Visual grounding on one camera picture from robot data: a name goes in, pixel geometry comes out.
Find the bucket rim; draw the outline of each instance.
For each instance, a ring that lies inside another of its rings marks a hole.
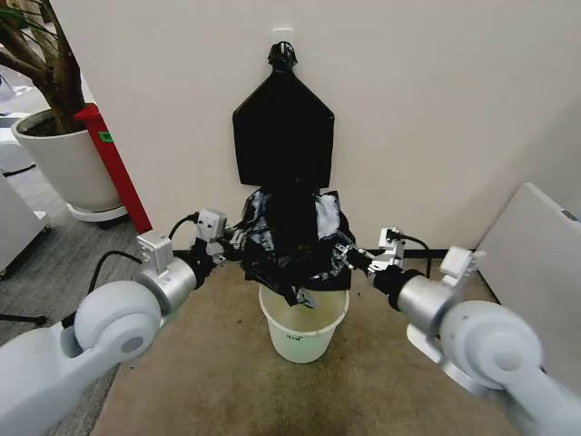
[[[264,289],[268,289],[268,288],[261,284],[259,287],[259,291],[258,291],[258,300],[261,303],[262,313],[264,313],[264,316],[266,317],[266,319],[269,322],[271,322],[272,324],[274,324],[278,329],[282,330],[283,332],[285,332],[287,334],[292,334],[294,336],[317,337],[317,336],[322,336],[323,334],[325,334],[327,332],[333,331],[337,328],[337,326],[341,323],[341,321],[343,321],[343,318],[345,318],[345,315],[347,315],[347,310],[349,309],[349,302],[350,302],[349,290],[347,290],[347,291],[334,291],[334,292],[344,292],[344,294],[345,294],[345,302],[343,303],[343,309],[341,310],[341,313],[339,314],[337,319],[334,322],[332,322],[331,324],[329,324],[327,327],[323,327],[322,329],[314,330],[311,332],[299,332],[297,330],[292,330],[292,329],[285,327],[284,325],[282,325],[278,321],[276,321],[274,318],[272,318],[271,314],[266,310],[266,307],[264,306],[264,300],[262,299],[262,293],[263,293]]]

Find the gray carpet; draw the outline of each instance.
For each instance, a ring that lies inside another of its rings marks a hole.
[[[102,230],[96,224],[77,221],[37,169],[13,175],[8,181],[31,208],[48,212],[51,229],[38,235],[8,268],[5,280],[0,282],[0,312],[46,314],[51,323],[60,321],[78,307],[104,252],[117,249],[137,254],[135,230],[129,222]],[[105,262],[97,284],[130,278],[137,267],[124,258],[111,258]],[[0,322],[0,344],[30,329],[31,324]],[[89,434],[115,372],[111,370],[96,381],[77,410],[48,434]]]

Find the black bag holder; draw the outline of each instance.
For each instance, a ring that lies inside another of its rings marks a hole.
[[[234,143],[242,184],[329,186],[335,115],[297,76],[292,45],[269,54],[272,73],[234,111]]]

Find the red panel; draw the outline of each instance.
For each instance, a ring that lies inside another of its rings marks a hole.
[[[135,230],[137,230],[138,233],[144,233],[151,230],[152,225],[150,224],[147,213],[145,213],[145,210],[143,209],[142,202],[133,187],[133,183],[125,169],[125,165],[123,165],[121,156],[117,152],[117,147],[115,147],[113,142],[103,142],[102,136],[99,135],[99,133],[102,133],[104,136],[108,136],[109,130],[99,113],[97,105],[93,103],[87,104],[87,106],[79,111],[74,118],[83,122],[89,131],[94,146],[97,149],[97,152],[101,155],[101,159],[103,159],[105,168],[109,172],[115,188],[117,188],[117,192],[121,197],[125,209],[127,209],[129,217],[135,226]]]

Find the white plant pot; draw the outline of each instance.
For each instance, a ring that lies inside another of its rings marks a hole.
[[[54,190],[73,207],[88,212],[120,207],[119,194],[86,130],[58,136],[25,134],[49,116],[50,110],[32,114],[14,124],[12,131]]]

